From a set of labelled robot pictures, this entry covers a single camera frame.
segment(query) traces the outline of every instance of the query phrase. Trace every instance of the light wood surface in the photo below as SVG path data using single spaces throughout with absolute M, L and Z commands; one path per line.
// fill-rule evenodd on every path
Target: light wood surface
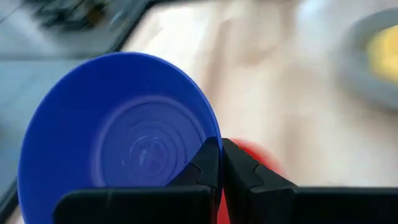
M 395 0 L 223 0 L 152 8 L 124 51 L 162 57 L 210 100 L 226 138 L 273 152 L 299 185 L 397 186 L 398 115 L 346 91 L 331 59 Z M 22 223 L 19 210 L 9 223 Z

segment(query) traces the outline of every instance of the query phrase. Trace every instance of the red object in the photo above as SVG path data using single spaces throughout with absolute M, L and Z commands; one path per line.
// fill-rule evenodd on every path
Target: red object
M 245 141 L 242 139 L 231 139 L 240 149 L 244 150 L 247 154 L 258 160 L 261 164 L 273 170 L 279 175 L 283 175 L 282 168 L 275 157 L 267 150 L 263 149 L 260 145 Z M 226 206 L 224 191 L 221 196 L 221 204 L 218 209 L 217 224 L 229 224 L 228 209 Z

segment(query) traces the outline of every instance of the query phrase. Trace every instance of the yellow object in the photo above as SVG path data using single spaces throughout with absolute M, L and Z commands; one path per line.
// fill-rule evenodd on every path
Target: yellow object
M 398 26 L 379 32 L 369 42 L 368 54 L 377 75 L 398 82 Z

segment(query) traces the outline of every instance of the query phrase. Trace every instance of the wooden table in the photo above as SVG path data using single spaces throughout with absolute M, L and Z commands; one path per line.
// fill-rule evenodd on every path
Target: wooden table
M 224 0 L 156 6 L 124 51 L 162 57 L 209 98 L 226 138 L 272 151 L 299 185 L 398 186 L 398 115 L 336 81 L 344 31 L 395 0 Z M 22 223 L 17 210 L 10 223 Z

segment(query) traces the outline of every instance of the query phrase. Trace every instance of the gray dish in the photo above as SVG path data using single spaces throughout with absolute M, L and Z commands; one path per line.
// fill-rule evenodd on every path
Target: gray dish
M 343 39 L 337 62 L 341 78 L 364 97 L 398 110 L 398 83 L 379 78 L 369 69 L 366 46 L 383 29 L 398 25 L 398 8 L 377 12 L 356 22 Z

